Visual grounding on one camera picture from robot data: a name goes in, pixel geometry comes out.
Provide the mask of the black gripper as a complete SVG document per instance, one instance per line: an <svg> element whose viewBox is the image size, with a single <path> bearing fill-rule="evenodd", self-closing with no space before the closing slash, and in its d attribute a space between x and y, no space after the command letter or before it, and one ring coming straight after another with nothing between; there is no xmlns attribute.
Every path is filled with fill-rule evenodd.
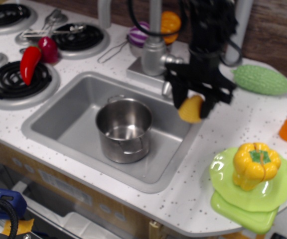
<svg viewBox="0 0 287 239"><path fill-rule="evenodd" d="M187 98L189 90L204 95L200 118L205 119L218 102L231 103L236 85L219 70L220 51L189 53L188 63L165 64L165 80L172 86L173 104L177 109Z"/></svg>

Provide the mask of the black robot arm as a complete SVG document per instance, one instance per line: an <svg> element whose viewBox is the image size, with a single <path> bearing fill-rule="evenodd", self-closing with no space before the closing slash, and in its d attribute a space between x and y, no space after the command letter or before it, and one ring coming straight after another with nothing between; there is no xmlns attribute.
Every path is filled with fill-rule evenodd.
<svg viewBox="0 0 287 239"><path fill-rule="evenodd" d="M236 85L220 72L219 64L238 23L232 0L191 0L189 12L189 62L167 63L164 79L172 87L181 119L195 123L207 118L218 102L232 100Z"/></svg>

